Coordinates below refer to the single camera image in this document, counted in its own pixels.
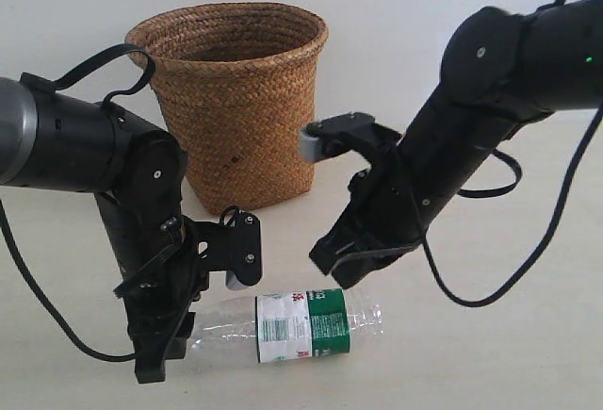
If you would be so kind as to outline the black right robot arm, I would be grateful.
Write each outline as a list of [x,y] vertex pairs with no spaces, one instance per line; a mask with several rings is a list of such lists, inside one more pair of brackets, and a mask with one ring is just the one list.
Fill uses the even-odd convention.
[[433,220],[499,144],[522,127],[602,104],[602,0],[528,15],[482,8],[454,32],[436,88],[403,132],[363,112],[309,123],[311,162],[356,152],[368,169],[310,251],[343,288],[415,250]]

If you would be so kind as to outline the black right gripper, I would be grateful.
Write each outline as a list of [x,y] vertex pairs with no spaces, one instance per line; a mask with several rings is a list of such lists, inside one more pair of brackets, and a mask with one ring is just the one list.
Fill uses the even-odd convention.
[[350,134],[369,164],[350,181],[350,204],[309,257],[342,288],[359,284],[422,243],[411,174],[399,153],[401,134],[375,122]]

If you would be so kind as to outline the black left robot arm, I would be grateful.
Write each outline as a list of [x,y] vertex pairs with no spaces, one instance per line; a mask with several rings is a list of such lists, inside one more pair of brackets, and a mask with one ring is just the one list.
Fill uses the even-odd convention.
[[93,196],[142,384],[165,380],[192,330],[200,241],[181,210],[187,162],[173,135],[114,103],[1,82],[1,182]]

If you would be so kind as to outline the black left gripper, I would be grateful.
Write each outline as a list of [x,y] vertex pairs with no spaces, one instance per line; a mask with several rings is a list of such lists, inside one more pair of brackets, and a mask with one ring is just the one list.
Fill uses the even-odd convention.
[[114,289],[126,311],[141,385],[166,380],[165,362],[184,359],[194,328],[191,303],[199,287],[199,244],[189,227],[112,224],[112,250],[122,281]]

